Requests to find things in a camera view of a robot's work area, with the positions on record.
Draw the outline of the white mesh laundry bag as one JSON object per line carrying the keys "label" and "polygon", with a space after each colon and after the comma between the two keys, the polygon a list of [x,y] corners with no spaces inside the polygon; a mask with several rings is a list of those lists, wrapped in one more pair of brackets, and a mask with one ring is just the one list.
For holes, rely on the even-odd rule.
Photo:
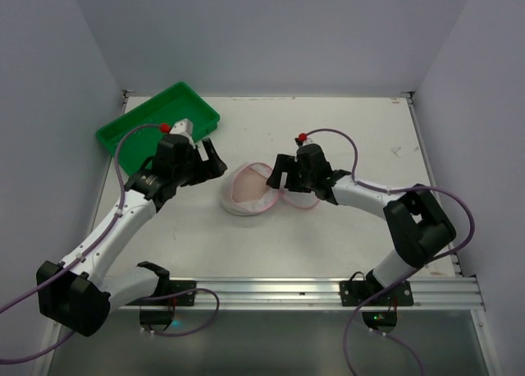
{"label": "white mesh laundry bag", "polygon": [[271,173],[272,167],[265,163],[245,163],[237,167],[221,184],[221,206],[228,213],[243,217],[265,213],[280,201],[299,210],[317,206],[319,199],[312,193],[268,186],[266,182]]}

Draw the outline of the pink beige bra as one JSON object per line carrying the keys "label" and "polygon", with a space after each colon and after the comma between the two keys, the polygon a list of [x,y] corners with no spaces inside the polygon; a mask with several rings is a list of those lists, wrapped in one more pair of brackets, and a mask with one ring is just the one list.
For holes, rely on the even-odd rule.
{"label": "pink beige bra", "polygon": [[267,193],[266,177],[258,166],[241,170],[232,182],[232,199],[236,203],[259,201]]}

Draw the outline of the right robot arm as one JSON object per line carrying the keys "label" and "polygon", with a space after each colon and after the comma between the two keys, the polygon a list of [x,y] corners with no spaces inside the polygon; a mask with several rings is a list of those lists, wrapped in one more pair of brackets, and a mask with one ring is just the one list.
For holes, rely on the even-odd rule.
{"label": "right robot arm", "polygon": [[386,221],[394,249],[365,277],[375,294],[411,273],[444,249],[456,231],[434,195],[424,186],[396,193],[360,182],[350,172],[334,170],[318,144],[279,154],[267,185],[295,193],[313,193],[330,204],[360,209]]}

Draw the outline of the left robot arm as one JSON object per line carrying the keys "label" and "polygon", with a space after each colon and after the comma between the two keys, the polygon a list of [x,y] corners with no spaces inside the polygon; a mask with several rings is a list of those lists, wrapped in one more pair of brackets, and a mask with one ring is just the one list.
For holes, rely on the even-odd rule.
{"label": "left robot arm", "polygon": [[123,183],[119,200],[89,236],[60,262],[40,266],[40,313],[90,337],[124,305],[167,300],[173,291],[170,273],[163,267],[143,261],[120,277],[108,277],[107,272],[179,188],[221,177],[226,169],[209,138],[195,145],[187,135],[164,135],[155,154]]}

